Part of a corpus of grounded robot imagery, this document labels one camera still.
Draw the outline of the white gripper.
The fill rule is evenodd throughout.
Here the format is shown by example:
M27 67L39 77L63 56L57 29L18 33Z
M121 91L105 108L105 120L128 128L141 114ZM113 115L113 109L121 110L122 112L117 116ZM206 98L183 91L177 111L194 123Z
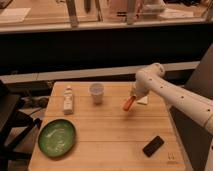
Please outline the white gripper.
M133 83L130 91L130 95L134 96L137 100L146 96L146 93L136 87L136 84Z

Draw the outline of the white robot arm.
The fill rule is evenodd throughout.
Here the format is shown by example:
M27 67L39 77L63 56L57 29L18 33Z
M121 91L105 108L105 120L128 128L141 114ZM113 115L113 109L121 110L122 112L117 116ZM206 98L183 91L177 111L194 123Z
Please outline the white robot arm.
M141 99L153 91L213 135L213 100L165 81L164 75L160 63L141 68L135 74L131 94Z

